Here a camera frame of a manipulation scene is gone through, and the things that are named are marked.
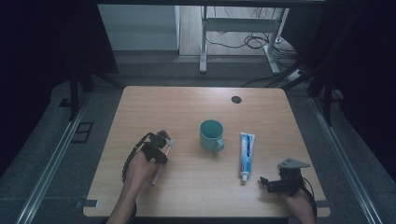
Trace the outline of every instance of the human arm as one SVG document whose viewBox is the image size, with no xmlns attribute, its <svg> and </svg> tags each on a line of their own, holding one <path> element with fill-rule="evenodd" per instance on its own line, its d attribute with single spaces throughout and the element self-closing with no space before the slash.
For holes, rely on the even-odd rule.
<svg viewBox="0 0 396 224">
<path fill-rule="evenodd" d="M 309 198 L 302 189 L 299 189 L 293 196 L 289 196 L 289 194 L 286 193 L 281 193 L 279 196 L 282 198 L 283 202 L 285 202 L 291 214 L 296 217 L 300 223 L 316 223 Z"/>
<path fill-rule="evenodd" d="M 129 163 L 120 197 L 107 220 L 107 224 L 121 224 L 129 221 L 134 211 L 134 203 L 139 190 L 159 166 L 160 164 L 148 162 L 142 151 L 137 151 L 134 154 L 134 157 Z"/>
</svg>

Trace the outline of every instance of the wall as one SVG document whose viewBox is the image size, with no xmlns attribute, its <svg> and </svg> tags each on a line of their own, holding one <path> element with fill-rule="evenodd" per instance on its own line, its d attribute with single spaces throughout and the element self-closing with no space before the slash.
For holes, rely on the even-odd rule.
<svg viewBox="0 0 396 224">
<path fill-rule="evenodd" d="M 178 6 L 98 7 L 113 50 L 178 49 Z"/>
</svg>

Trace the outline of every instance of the white table leg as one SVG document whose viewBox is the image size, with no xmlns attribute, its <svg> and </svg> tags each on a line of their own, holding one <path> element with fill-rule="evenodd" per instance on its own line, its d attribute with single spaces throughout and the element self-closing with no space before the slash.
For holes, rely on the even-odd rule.
<svg viewBox="0 0 396 224">
<path fill-rule="evenodd" d="M 204 17 L 202 18 L 202 43 L 201 43 L 201 54 L 199 62 L 200 73 L 206 73 L 206 11 L 207 6 L 204 6 Z"/>
</svg>

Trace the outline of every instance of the metal frame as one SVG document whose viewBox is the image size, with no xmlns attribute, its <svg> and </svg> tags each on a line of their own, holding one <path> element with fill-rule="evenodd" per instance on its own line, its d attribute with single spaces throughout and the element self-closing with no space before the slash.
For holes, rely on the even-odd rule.
<svg viewBox="0 0 396 224">
<path fill-rule="evenodd" d="M 246 19 L 246 18 L 208 18 L 207 6 L 204 6 L 202 17 L 202 43 L 200 53 L 199 71 L 206 73 L 206 32 L 255 32 L 272 33 L 268 46 L 264 46 L 264 52 L 274 75 L 279 74 L 279 69 L 273 56 L 274 44 L 282 24 L 285 8 L 281 8 L 276 20 L 270 19 Z"/>
</svg>

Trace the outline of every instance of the table surface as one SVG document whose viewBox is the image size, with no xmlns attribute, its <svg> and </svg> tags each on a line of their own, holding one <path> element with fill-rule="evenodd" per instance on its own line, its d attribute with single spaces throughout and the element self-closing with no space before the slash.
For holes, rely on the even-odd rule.
<svg viewBox="0 0 396 224">
<path fill-rule="evenodd" d="M 233 96 L 242 98 L 240 104 Z M 220 121 L 224 149 L 200 146 L 199 126 Z M 134 145 L 149 132 L 167 130 L 175 140 L 155 186 L 148 181 L 137 198 L 139 217 L 288 217 L 278 195 L 268 193 L 260 176 L 278 180 L 277 164 L 286 158 L 309 163 L 303 176 L 317 201 L 326 201 L 288 99 L 281 89 L 127 87 L 111 126 L 105 149 L 84 207 L 89 217 L 109 216 L 120 195 L 121 171 Z M 252 172 L 241 184 L 240 133 L 256 135 Z M 330 208 L 319 208 L 326 217 Z"/>
</svg>

